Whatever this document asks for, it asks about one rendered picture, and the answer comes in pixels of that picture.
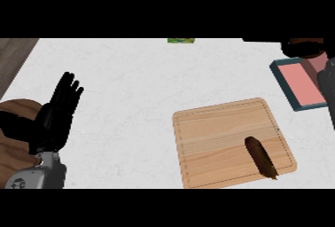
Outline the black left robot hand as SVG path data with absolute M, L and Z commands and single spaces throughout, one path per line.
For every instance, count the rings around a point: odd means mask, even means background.
M 6 137 L 30 143 L 30 154 L 58 153 L 63 148 L 83 91 L 75 75 L 65 72 L 34 120 L 0 111 L 0 130 Z

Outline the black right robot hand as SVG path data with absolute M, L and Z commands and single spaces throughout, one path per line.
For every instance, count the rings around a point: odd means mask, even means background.
M 326 54 L 328 59 L 332 59 L 335 58 L 335 37 L 288 38 L 282 41 L 282 51 L 289 58 L 311 59 Z

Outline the teal box with pink inside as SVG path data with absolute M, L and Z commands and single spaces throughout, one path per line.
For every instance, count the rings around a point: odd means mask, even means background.
M 328 57 L 322 55 L 314 59 L 277 59 L 270 64 L 273 76 L 297 112 L 328 106 L 317 86 L 317 72 L 325 68 L 326 61 Z

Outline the round brown wooden board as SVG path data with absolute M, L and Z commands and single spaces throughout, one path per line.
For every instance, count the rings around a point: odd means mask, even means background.
M 41 104 L 30 99 L 12 99 L 0 103 L 0 111 L 35 119 Z M 24 168 L 40 164 L 40 158 L 30 155 L 30 144 L 7 138 L 0 130 L 0 189 L 6 188 L 10 176 Z

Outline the light wooden cutting board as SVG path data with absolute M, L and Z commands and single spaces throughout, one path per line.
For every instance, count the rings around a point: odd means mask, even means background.
M 186 188 L 223 188 L 263 178 L 245 147 L 246 137 L 260 141 L 280 175 L 297 170 L 263 98 L 179 111 L 173 127 Z

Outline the dark brown oblong food item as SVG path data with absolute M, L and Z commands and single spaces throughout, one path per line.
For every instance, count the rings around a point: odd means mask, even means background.
M 260 140 L 255 137 L 245 138 L 245 147 L 248 149 L 248 154 L 255 162 L 260 174 L 264 177 L 276 180 L 277 171 L 272 163 L 270 156 L 266 152 L 266 149 L 260 143 Z

